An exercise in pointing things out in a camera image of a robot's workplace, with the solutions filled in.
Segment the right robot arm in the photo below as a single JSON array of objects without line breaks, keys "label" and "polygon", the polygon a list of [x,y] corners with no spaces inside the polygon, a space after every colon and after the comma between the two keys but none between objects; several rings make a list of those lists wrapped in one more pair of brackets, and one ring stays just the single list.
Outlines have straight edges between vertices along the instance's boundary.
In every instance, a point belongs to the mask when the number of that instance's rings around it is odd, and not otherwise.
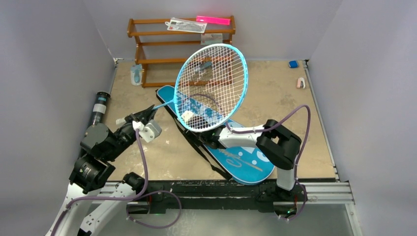
[{"label": "right robot arm", "polygon": [[264,125],[243,127],[230,119],[216,129],[186,131],[185,135],[236,182],[256,185],[276,170],[277,196],[288,200],[295,194],[301,138],[277,121],[269,119]]}]

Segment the blue badminton racket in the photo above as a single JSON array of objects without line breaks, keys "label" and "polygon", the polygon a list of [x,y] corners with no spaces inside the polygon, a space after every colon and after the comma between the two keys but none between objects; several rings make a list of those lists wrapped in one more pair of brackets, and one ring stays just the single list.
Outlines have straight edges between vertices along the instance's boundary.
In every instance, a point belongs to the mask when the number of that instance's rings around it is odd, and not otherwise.
[{"label": "blue badminton racket", "polygon": [[[206,61],[211,61],[212,66],[195,73],[195,67]],[[173,99],[154,108],[157,110],[161,106],[175,103],[175,113],[183,127],[192,132],[209,131],[221,126],[237,111],[247,89],[248,66],[242,52],[230,44],[211,44],[185,60],[176,78]],[[212,110],[209,113],[207,108],[191,108],[191,102],[187,99],[196,95],[217,99],[222,110]],[[208,104],[205,98],[198,98],[197,101]],[[195,114],[188,123],[184,123],[180,117],[186,110]]]}]

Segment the small white box on shelf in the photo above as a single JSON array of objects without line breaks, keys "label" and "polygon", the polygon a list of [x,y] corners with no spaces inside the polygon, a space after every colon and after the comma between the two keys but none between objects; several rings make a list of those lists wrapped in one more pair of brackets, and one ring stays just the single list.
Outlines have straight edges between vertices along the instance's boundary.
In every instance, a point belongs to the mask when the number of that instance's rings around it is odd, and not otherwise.
[{"label": "small white box on shelf", "polygon": [[222,33],[204,33],[201,34],[201,45],[211,45],[223,43]]}]

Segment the light blue packaged tool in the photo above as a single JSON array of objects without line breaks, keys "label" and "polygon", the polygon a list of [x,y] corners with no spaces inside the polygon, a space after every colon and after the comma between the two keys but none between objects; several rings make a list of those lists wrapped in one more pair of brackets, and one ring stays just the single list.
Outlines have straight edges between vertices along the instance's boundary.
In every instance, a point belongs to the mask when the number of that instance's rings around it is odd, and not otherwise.
[{"label": "light blue packaged tool", "polygon": [[142,65],[135,64],[130,67],[131,84],[134,86],[140,86],[142,84]]}]

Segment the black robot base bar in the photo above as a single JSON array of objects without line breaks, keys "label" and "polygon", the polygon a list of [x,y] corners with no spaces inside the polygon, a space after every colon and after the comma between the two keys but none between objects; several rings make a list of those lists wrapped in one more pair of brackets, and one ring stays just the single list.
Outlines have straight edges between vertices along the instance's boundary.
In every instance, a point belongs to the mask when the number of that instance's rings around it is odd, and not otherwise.
[{"label": "black robot base bar", "polygon": [[256,210],[291,218],[307,202],[304,185],[283,190],[273,179],[243,185],[228,180],[151,180],[151,195],[128,206],[131,214],[164,214],[169,209]]}]

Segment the clear packaged item on shelf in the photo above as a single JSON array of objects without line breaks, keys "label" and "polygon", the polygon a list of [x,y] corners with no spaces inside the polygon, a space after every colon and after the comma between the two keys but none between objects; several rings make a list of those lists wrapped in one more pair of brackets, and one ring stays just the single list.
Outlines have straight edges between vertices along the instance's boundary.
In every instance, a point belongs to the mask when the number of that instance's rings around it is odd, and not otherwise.
[{"label": "clear packaged item on shelf", "polygon": [[184,20],[179,18],[171,18],[165,22],[167,30],[181,31],[190,33],[205,33],[207,23],[200,23],[196,21]]}]

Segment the black shuttlecock tube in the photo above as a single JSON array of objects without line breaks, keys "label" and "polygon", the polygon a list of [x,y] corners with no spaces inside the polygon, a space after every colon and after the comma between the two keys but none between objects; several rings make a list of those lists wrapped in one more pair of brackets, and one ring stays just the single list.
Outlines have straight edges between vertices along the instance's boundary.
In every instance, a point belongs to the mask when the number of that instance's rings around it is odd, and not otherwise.
[{"label": "black shuttlecock tube", "polygon": [[88,126],[103,122],[107,105],[110,99],[111,99],[111,96],[107,92],[99,91],[96,94],[92,113],[88,121]]}]

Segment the pink and white clip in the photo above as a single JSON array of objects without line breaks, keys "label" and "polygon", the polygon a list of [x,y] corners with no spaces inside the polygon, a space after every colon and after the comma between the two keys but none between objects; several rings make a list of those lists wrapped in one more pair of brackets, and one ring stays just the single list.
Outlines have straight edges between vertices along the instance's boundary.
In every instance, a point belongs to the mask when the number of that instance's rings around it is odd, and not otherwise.
[{"label": "pink and white clip", "polygon": [[297,88],[298,89],[305,89],[305,87],[306,87],[305,79],[303,77],[298,78]]}]

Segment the pink fluorescent ruler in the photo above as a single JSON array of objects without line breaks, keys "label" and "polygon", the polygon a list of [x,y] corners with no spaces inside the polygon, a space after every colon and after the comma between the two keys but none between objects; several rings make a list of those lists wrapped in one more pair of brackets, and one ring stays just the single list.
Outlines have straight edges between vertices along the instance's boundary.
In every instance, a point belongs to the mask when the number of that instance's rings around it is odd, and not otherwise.
[{"label": "pink fluorescent ruler", "polygon": [[230,18],[208,17],[208,16],[196,16],[196,21],[200,23],[216,24],[216,25],[230,25]]}]

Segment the blue and grey eraser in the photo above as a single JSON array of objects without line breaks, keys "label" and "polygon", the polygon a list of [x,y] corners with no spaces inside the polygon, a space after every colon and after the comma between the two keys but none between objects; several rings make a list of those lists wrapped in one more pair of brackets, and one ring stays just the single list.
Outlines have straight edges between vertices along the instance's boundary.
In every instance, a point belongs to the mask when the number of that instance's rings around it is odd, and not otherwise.
[{"label": "blue and grey eraser", "polygon": [[288,62],[288,66],[291,69],[298,68],[299,67],[299,63],[296,60],[292,60],[292,61],[289,61]]}]

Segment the blue racket bag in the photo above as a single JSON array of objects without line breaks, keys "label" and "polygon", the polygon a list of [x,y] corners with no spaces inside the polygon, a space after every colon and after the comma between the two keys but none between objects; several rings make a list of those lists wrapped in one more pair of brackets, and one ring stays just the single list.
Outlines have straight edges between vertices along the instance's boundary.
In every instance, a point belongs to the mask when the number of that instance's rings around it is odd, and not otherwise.
[{"label": "blue racket bag", "polygon": [[[174,87],[163,86],[156,91],[156,97],[161,103],[171,101],[173,99]],[[198,98],[205,98],[205,102],[198,102]],[[217,99],[212,97],[203,97],[202,95],[193,96],[187,99],[191,102],[191,108],[207,108],[207,112],[221,111]],[[178,121],[175,113],[175,103],[165,106],[165,110],[174,119],[176,126],[183,137],[191,145],[191,147],[207,162],[211,169],[218,172],[226,180],[234,179],[236,182],[245,185],[256,185],[267,179],[274,171],[275,166],[263,155],[263,153],[254,147],[231,147],[227,149],[212,149],[208,145],[198,140],[197,134],[186,131],[183,125]]]}]

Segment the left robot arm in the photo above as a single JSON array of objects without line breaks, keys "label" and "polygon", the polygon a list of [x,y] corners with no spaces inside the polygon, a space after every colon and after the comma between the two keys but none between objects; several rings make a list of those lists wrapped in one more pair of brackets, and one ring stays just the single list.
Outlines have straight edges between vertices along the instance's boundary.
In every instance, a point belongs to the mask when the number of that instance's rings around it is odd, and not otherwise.
[{"label": "left robot arm", "polygon": [[145,198],[148,179],[134,173],[127,174],[110,196],[99,194],[115,170],[111,163],[137,140],[151,141],[160,132],[155,113],[150,106],[121,118],[114,132],[103,123],[87,128],[81,141],[83,155],[74,164],[64,201],[47,235],[96,236],[128,202]]}]

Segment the wooden three-tier shelf rack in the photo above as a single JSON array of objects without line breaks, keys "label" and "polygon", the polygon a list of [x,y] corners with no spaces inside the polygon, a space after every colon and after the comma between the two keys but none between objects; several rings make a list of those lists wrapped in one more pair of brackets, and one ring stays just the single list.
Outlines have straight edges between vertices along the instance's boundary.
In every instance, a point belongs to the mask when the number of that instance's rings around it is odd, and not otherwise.
[{"label": "wooden three-tier shelf rack", "polygon": [[234,16],[225,17],[226,25],[207,24],[205,32],[174,31],[173,18],[129,19],[127,36],[136,43],[134,62],[142,66],[141,86],[144,88],[173,85],[148,78],[149,68],[155,64],[183,63],[193,51],[206,46],[208,36],[220,36],[220,42],[232,44],[236,34]]}]

